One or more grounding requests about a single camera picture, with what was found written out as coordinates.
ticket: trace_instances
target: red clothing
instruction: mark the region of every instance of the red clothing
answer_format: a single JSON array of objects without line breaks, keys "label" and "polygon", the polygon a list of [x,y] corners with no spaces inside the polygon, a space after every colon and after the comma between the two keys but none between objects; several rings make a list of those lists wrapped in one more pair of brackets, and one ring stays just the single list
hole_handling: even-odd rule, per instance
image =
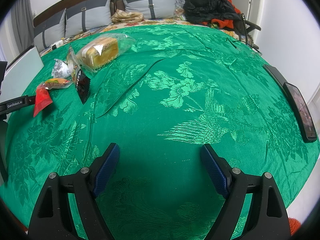
[{"label": "red clothing", "polygon": [[[232,5],[233,8],[235,9],[236,13],[239,14],[241,13],[239,9],[237,9],[234,5]],[[228,27],[230,29],[233,29],[233,20],[218,20],[218,19],[211,19],[212,24],[217,24],[219,25],[219,28],[222,29],[224,27]]]}]

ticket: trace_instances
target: blue gripper pad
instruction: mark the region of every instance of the blue gripper pad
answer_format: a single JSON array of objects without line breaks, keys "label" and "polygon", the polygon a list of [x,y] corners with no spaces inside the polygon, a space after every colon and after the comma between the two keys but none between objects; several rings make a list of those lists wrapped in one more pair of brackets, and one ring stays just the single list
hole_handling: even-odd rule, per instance
[{"label": "blue gripper pad", "polygon": [[117,144],[110,151],[108,157],[104,161],[100,170],[98,171],[96,178],[94,180],[94,188],[92,190],[92,194],[96,198],[100,193],[104,191],[106,188],[106,184],[108,183],[111,174],[116,168],[116,164],[120,157],[120,148]]},{"label": "blue gripper pad", "polygon": [[200,156],[217,193],[225,199],[228,198],[230,194],[228,191],[228,180],[205,145],[201,147]]}]

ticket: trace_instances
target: snack package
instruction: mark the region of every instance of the snack package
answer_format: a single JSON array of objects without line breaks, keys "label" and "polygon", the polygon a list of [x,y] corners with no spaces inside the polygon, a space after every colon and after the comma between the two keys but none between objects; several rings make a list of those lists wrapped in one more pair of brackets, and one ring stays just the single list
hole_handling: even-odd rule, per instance
[{"label": "snack package", "polygon": [[173,14],[173,20],[185,21],[186,17],[184,16],[184,0],[176,0],[176,8]]},{"label": "snack package", "polygon": [[67,78],[70,76],[70,70],[68,68],[67,63],[60,59],[54,59],[56,63],[54,64],[54,67],[52,69],[51,75],[54,78]]},{"label": "snack package", "polygon": [[37,87],[36,89],[36,101],[35,101],[35,108],[33,110],[33,117],[43,110],[46,106],[52,103],[52,99],[49,95],[47,89],[43,87]]},{"label": "snack package", "polygon": [[64,78],[51,78],[46,82],[40,83],[36,89],[36,102],[33,110],[33,117],[35,117],[41,110],[52,103],[48,89],[68,88],[71,84],[71,80],[66,80]]},{"label": "snack package", "polygon": [[71,45],[68,49],[67,64],[80,100],[84,104],[89,96],[90,78],[88,78],[81,69],[76,54]]},{"label": "snack package", "polygon": [[79,50],[77,58],[88,71],[97,72],[126,52],[135,42],[135,39],[123,33],[105,33]]},{"label": "snack package", "polygon": [[71,80],[66,80],[64,78],[51,78],[48,79],[46,82],[42,82],[39,87],[45,88],[45,89],[52,89],[52,88],[68,88],[72,84]]}]

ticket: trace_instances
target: gray curtain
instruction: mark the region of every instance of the gray curtain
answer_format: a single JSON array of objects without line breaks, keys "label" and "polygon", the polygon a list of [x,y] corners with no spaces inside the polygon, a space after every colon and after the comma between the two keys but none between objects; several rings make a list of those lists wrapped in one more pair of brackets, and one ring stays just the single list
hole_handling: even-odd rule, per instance
[{"label": "gray curtain", "polygon": [[19,53],[33,43],[34,30],[32,20],[30,0],[17,0],[11,8],[11,21]]}]

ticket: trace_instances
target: white snack package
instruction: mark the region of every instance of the white snack package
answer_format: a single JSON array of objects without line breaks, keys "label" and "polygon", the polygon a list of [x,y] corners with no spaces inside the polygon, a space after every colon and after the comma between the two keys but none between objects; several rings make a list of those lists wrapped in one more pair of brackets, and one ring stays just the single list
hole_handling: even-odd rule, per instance
[{"label": "white snack package", "polygon": [[54,64],[51,74],[53,78],[67,78],[71,76],[68,65],[64,61],[56,58],[54,60],[56,63]]}]

